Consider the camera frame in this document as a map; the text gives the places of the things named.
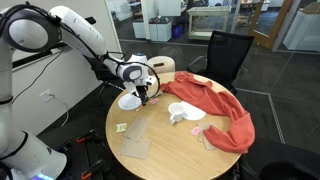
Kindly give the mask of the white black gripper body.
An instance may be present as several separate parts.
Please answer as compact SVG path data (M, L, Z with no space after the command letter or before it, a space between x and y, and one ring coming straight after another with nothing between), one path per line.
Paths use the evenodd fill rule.
M133 95L139 98L146 97L148 87L152 86L155 82L156 82L156 78L153 76L148 76L143 79L135 80Z

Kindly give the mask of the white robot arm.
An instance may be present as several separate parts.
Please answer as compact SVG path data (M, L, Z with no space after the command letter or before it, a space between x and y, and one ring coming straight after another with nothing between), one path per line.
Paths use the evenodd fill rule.
M127 61L114 57L103 36L85 18L66 6L47 11L24 3L1 11L0 20L0 163L6 180L56 180L67 164L65 154L32 133L12 126L12 56L17 50L37 53L64 43L107 66L123 80L132 96L147 103L148 87L160 80L147 58L134 53Z

